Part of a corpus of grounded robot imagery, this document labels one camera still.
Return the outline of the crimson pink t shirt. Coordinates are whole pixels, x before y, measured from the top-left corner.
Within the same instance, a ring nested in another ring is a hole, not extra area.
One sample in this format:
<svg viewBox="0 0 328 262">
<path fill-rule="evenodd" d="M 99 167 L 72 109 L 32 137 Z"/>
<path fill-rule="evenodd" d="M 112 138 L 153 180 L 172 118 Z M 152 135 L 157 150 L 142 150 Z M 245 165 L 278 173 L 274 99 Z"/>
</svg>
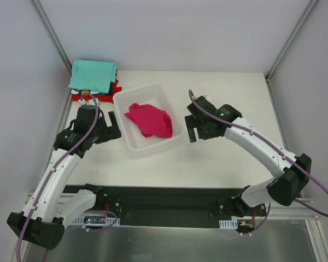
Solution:
<svg viewBox="0 0 328 262">
<path fill-rule="evenodd" d="M 132 104 L 125 117 L 131 120 L 145 138 L 171 138 L 173 135 L 172 119 L 168 113 L 152 105 Z"/>
</svg>

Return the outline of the white plastic basket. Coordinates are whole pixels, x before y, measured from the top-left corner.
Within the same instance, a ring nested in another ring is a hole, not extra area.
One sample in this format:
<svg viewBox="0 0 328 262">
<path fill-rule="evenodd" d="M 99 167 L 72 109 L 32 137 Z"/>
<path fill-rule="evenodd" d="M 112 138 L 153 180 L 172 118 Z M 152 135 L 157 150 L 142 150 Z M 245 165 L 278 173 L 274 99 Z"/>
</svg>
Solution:
<svg viewBox="0 0 328 262">
<path fill-rule="evenodd" d="M 180 121 L 176 116 L 176 111 L 172 106 L 170 99 L 166 92 L 159 84 L 150 84 L 142 87 L 137 87 L 129 90 L 120 91 L 113 96 L 115 106 L 115 114 L 118 125 L 121 129 L 129 149 L 133 152 L 143 152 L 152 150 L 156 147 L 163 146 L 170 142 L 179 139 L 182 135 L 182 128 Z M 166 111 L 172 119 L 173 135 L 171 138 L 158 138 L 152 136 L 145 138 L 139 128 L 127 117 L 125 113 L 128 108 L 137 103 L 139 105 L 149 104 L 158 109 Z"/>
</svg>

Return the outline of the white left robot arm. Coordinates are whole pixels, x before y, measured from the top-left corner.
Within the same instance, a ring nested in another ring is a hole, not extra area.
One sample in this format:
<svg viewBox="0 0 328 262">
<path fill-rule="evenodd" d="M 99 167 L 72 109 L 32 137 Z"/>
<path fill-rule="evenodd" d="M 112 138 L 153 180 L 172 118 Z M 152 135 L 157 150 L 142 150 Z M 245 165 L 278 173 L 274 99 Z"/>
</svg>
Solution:
<svg viewBox="0 0 328 262">
<path fill-rule="evenodd" d="M 76 119 L 61 131 L 54 143 L 50 163 L 35 192 L 21 212 L 12 212 L 7 224 L 19 241 L 27 241 L 48 250 L 61 241 L 65 229 L 87 210 L 106 211 L 106 198 L 99 186 L 83 185 L 71 200 L 58 205 L 60 196 L 74 169 L 94 144 L 121 138 L 115 113 L 108 116 L 94 105 L 79 107 Z"/>
</svg>

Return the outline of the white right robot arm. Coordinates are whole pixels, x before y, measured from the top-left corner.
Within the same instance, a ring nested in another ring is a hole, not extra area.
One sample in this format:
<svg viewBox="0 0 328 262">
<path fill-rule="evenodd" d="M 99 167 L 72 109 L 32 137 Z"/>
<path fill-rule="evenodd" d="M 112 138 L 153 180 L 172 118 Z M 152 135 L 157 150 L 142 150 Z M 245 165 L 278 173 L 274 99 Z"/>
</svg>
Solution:
<svg viewBox="0 0 328 262">
<path fill-rule="evenodd" d="M 229 215 L 244 217 L 266 202 L 290 206 L 309 182 L 303 172 L 310 172 L 311 158 L 266 142 L 234 107 L 224 104 L 216 108 L 200 96 L 187 109 L 190 115 L 185 116 L 185 123 L 190 142 L 225 137 L 246 150 L 272 175 L 272 179 L 245 186 L 237 196 L 224 201 L 223 209 Z"/>
</svg>

